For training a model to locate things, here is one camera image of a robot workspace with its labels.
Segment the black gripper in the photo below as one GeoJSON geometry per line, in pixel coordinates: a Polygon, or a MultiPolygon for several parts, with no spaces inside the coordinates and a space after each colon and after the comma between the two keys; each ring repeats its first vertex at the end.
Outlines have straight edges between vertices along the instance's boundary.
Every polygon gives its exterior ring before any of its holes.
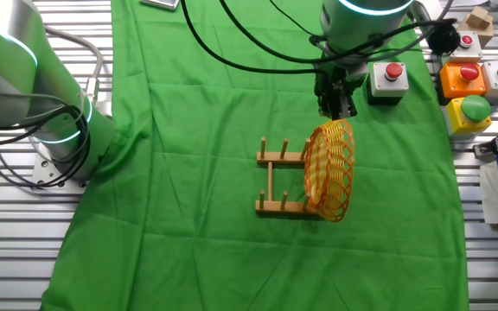
{"type": "Polygon", "coordinates": [[[329,92],[339,93],[340,119],[355,117],[357,110],[352,99],[354,91],[360,88],[365,80],[363,63],[340,67],[334,63],[315,64],[317,70],[314,93],[317,96],[319,112],[323,117],[337,119],[337,110],[329,92]]]}

